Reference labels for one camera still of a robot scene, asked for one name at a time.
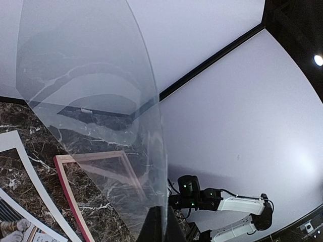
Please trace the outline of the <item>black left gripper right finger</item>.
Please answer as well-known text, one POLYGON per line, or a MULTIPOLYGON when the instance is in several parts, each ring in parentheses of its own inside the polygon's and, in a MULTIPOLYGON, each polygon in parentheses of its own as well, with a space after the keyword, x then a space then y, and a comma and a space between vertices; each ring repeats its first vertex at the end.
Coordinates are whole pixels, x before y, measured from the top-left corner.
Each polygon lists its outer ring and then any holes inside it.
POLYGON ((186 236, 190 227, 185 219, 178 219, 171 206, 168 207, 166 241, 167 242, 187 242, 186 236))

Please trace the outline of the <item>white photo mat board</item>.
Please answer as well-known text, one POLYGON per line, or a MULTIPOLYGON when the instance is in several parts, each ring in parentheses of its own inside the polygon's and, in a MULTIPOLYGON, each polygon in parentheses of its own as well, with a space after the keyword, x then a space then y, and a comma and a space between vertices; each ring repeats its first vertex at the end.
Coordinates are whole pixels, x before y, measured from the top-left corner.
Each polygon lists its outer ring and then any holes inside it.
POLYGON ((29 216, 67 241, 84 241, 59 184, 53 157, 62 146, 43 128, 1 131, 1 189, 29 216))

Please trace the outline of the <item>pink wooden picture frame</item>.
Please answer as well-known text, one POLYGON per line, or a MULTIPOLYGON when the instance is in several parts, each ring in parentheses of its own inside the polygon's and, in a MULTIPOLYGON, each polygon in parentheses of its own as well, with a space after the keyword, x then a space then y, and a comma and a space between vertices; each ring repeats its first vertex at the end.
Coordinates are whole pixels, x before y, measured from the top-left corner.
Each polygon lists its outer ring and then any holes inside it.
POLYGON ((84 165, 84 169, 89 171, 90 173, 107 176, 114 180, 121 182, 122 184, 129 185, 134 188, 139 198, 145 198, 144 191, 142 186, 136 177, 134 170, 130 164, 130 161, 124 151, 111 151, 111 152, 99 152, 99 153, 88 153, 88 154, 78 154, 75 156, 71 155, 57 155, 54 157, 55 167, 57 169, 57 173, 64 190, 64 194, 67 198, 68 204, 71 208, 71 211, 76 219, 76 222, 80 228, 80 231, 86 241, 95 242, 98 241, 93 237, 89 227, 87 226, 87 222, 85 221, 82 212, 75 200, 74 194, 70 187, 70 183, 66 176, 66 172, 64 169, 64 164, 75 163, 76 161, 87 162, 87 161, 95 161, 95 160, 103 160, 103 159, 112 159, 119 158, 121 160, 122 165, 125 167, 127 176, 122 176, 120 174, 116 174, 110 171, 103 170, 98 167, 91 167, 89 165, 84 165))

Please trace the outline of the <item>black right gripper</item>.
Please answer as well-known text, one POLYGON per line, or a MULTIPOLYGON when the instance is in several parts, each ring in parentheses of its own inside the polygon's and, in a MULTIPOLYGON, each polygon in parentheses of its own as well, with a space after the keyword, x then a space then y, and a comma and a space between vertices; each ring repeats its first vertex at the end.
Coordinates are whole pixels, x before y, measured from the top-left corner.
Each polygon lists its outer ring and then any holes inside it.
POLYGON ((199 204, 202 202, 199 196, 184 196, 184 195, 170 195, 168 203, 173 209, 195 209, 197 210, 199 204))

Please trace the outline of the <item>clear acrylic sheet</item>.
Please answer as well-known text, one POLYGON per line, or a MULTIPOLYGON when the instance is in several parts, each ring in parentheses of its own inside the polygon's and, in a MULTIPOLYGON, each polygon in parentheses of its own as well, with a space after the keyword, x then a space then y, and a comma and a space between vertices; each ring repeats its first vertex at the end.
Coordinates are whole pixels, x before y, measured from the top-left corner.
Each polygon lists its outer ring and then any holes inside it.
POLYGON ((71 155, 124 151, 145 198, 84 169, 127 176, 119 158, 76 161, 129 229, 151 207, 167 227, 167 158, 147 49, 127 1, 23 1, 16 88, 71 155))

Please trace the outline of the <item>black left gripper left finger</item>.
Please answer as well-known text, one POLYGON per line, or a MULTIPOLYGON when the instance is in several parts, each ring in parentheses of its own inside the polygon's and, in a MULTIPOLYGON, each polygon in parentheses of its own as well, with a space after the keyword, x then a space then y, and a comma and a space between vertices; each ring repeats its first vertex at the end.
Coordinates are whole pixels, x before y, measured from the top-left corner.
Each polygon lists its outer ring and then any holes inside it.
POLYGON ((166 241, 166 234, 162 228, 162 211, 160 206, 151 207, 147 213, 137 242, 166 241))

